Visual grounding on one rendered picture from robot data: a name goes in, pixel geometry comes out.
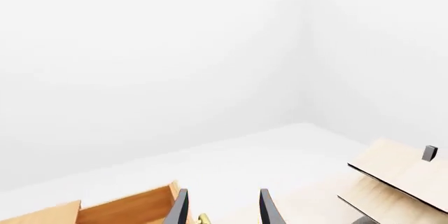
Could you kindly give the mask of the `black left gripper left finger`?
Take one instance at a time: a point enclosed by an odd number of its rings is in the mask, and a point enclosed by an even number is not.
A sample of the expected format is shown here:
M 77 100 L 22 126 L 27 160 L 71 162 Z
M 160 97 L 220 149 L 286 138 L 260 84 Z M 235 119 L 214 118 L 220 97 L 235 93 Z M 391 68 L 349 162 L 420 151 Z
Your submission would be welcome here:
M 186 224 L 188 220 L 189 197 L 188 190 L 182 188 L 174 201 L 173 207 L 163 220 L 162 224 Z

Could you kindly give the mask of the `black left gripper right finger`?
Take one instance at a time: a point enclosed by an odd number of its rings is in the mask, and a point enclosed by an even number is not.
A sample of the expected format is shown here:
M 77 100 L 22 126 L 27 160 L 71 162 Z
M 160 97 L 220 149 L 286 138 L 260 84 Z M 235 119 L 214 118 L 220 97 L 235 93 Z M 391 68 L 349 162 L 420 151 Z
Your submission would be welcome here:
M 266 188 L 260 190 L 259 209 L 262 224 L 286 224 Z

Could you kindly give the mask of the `wooden cabinet drawer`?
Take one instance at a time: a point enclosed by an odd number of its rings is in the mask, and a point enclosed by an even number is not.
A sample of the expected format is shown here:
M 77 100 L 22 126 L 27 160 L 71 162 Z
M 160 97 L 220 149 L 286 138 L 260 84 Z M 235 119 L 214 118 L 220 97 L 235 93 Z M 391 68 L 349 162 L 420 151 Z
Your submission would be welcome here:
M 179 194 L 177 181 L 78 212 L 76 224 L 162 224 Z

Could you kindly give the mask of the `wooden cabinet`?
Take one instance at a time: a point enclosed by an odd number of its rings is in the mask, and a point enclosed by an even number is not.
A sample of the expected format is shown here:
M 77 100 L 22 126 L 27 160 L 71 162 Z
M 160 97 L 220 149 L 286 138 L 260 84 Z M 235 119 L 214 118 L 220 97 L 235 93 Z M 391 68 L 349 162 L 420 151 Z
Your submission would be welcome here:
M 18 217 L 0 220 L 0 224 L 76 224 L 80 209 L 81 201 L 75 200 Z

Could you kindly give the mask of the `small dark grey block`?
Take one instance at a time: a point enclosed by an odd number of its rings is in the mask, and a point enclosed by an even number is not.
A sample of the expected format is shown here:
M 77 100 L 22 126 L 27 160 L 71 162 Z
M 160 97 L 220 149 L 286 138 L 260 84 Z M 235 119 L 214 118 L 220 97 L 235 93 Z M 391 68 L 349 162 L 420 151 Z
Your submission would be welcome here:
M 422 160 L 431 162 L 438 153 L 438 148 L 435 146 L 426 146 L 421 157 Z

